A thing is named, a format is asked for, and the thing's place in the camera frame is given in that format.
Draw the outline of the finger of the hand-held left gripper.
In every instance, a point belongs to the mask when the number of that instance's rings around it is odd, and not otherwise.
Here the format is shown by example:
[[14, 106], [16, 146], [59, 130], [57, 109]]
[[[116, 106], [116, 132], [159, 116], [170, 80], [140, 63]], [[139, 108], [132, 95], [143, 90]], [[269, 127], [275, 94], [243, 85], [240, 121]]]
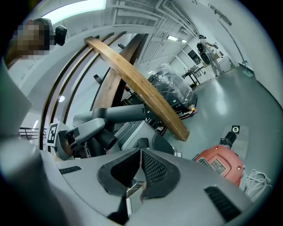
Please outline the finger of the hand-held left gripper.
[[70, 146], [81, 145], [96, 133], [101, 131], [105, 126], [105, 121], [102, 118], [96, 118], [77, 127], [74, 127], [66, 132], [66, 137]]
[[95, 138], [89, 139], [86, 144], [91, 157], [105, 155], [105, 149]]

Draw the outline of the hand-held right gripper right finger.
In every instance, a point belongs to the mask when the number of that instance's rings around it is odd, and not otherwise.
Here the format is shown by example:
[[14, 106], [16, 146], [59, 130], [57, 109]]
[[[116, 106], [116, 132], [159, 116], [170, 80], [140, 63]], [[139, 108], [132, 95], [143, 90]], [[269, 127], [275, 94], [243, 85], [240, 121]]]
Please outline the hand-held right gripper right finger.
[[142, 149], [146, 177], [133, 226], [244, 226], [258, 203], [209, 167]]

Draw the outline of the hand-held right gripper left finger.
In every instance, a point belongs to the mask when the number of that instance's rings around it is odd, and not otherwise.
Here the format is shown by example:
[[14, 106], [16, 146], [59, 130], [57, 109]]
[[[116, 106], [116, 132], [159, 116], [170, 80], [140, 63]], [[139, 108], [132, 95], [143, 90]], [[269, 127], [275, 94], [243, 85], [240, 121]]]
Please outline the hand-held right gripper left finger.
[[142, 216], [127, 213], [127, 187], [111, 170], [140, 160], [138, 148], [81, 160], [54, 161], [33, 151], [34, 201], [49, 225], [140, 225]]

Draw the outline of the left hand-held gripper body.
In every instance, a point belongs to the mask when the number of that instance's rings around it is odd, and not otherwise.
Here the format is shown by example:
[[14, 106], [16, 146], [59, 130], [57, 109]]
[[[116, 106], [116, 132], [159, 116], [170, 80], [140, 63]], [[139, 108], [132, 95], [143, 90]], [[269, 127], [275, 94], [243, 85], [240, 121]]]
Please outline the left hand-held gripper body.
[[67, 140], [69, 127], [63, 123], [51, 123], [46, 136], [46, 146], [57, 160], [74, 160], [73, 151]]

